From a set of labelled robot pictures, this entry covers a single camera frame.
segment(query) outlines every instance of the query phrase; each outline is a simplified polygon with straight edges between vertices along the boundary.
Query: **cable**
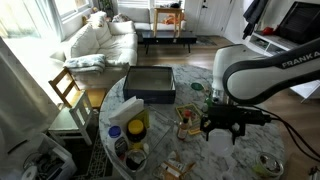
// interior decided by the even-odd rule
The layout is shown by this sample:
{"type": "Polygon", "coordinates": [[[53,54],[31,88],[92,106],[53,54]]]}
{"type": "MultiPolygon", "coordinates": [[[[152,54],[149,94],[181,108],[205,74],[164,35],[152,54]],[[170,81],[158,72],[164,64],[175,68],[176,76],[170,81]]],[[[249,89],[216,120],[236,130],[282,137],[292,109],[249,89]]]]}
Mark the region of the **cable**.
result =
{"type": "Polygon", "coordinates": [[[256,106],[253,106],[253,107],[254,107],[254,108],[257,108],[257,109],[259,109],[259,110],[261,110],[261,111],[264,111],[264,112],[266,112],[266,113],[269,113],[269,114],[272,114],[272,115],[276,116],[276,117],[277,117],[276,119],[275,119],[275,118],[271,118],[271,119],[282,122],[282,123],[284,124],[284,126],[287,128],[288,131],[289,131],[289,129],[291,129],[291,130],[295,133],[295,135],[298,136],[298,138],[303,142],[303,144],[304,144],[305,146],[307,146],[308,149],[309,149],[311,152],[313,152],[316,156],[318,156],[318,157],[320,158],[320,154],[318,154],[288,122],[284,121],[282,118],[280,118],[278,115],[276,115],[276,114],[274,114],[274,113],[271,113],[271,112],[269,112],[269,111],[267,111],[267,110],[261,109],[261,108],[256,107],[256,106]]]}
{"type": "Polygon", "coordinates": [[[253,107],[253,108],[256,108],[260,111],[263,111],[263,112],[266,112],[268,114],[271,114],[273,116],[275,116],[276,118],[271,118],[271,120],[277,120],[277,121],[280,121],[283,123],[283,125],[286,127],[286,129],[288,130],[289,132],[289,135],[290,137],[292,138],[293,142],[295,143],[295,145],[299,148],[299,150],[305,154],[306,156],[308,156],[309,158],[315,160],[315,161],[318,161],[320,162],[320,159],[317,159],[313,156],[311,156],[310,154],[308,154],[307,152],[305,152],[301,146],[298,144],[298,142],[296,141],[294,135],[292,134],[292,131],[295,133],[295,135],[302,141],[302,143],[312,152],[314,153],[314,155],[316,155],[318,158],[320,158],[320,155],[303,139],[303,137],[286,121],[284,121],[282,118],[280,118],[278,115],[272,113],[272,112],[269,112],[267,110],[264,110],[262,108],[259,108],[259,107],[256,107],[256,106],[248,106],[248,107],[253,107]]]}

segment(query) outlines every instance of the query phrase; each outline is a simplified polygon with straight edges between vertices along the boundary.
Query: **green object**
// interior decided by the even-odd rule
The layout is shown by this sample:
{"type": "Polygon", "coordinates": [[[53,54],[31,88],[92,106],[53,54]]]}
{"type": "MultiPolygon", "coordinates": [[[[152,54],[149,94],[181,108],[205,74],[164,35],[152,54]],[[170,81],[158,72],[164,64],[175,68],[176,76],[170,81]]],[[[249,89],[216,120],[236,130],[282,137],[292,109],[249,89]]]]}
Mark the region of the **green object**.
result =
{"type": "Polygon", "coordinates": [[[191,88],[196,90],[196,91],[201,91],[203,90],[203,86],[200,83],[192,83],[191,88]]]}

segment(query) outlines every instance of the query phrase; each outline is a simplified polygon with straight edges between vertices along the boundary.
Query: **black box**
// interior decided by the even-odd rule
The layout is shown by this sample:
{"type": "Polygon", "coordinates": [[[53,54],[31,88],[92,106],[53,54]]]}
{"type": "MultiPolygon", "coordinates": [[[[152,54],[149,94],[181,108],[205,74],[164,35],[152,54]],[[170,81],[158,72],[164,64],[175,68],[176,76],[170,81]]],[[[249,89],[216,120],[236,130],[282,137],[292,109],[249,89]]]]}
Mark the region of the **black box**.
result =
{"type": "Polygon", "coordinates": [[[171,67],[131,66],[124,85],[125,100],[136,96],[147,104],[173,104],[176,97],[171,67]]]}

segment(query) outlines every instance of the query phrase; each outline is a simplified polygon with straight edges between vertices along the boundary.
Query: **white bottle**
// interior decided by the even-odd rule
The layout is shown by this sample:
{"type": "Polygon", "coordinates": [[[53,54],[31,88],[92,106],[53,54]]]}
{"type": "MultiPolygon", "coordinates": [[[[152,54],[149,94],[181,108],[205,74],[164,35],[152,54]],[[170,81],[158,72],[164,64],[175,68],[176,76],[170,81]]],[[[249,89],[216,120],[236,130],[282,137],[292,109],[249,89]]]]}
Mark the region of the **white bottle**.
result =
{"type": "Polygon", "coordinates": [[[112,126],[108,131],[107,146],[119,158],[124,158],[128,151],[128,139],[119,126],[112,126]]]}

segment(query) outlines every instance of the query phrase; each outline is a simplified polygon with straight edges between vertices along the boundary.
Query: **wooden side table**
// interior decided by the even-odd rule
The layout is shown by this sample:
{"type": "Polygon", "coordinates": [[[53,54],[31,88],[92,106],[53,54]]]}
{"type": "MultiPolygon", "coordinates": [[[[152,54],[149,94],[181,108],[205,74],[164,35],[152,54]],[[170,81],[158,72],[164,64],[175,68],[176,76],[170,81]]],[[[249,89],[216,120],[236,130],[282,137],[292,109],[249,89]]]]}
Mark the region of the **wooden side table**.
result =
{"type": "Polygon", "coordinates": [[[181,32],[181,18],[182,18],[182,10],[181,8],[154,8],[154,21],[153,21],[153,35],[157,35],[157,25],[158,25],[158,14],[159,13],[172,13],[174,14],[174,32],[176,32],[176,18],[179,17],[179,28],[178,28],[178,36],[180,36],[181,32]]]}

